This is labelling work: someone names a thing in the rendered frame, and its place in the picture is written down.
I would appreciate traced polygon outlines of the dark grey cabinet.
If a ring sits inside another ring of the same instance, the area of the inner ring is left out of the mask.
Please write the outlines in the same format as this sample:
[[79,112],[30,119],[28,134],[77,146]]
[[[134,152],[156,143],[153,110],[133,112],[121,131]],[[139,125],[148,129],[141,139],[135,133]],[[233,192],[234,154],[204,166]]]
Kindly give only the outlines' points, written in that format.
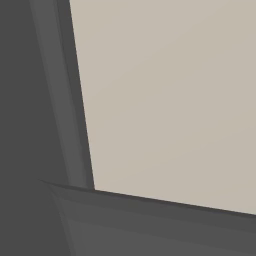
[[69,0],[0,0],[0,256],[256,256],[256,215],[95,189]]

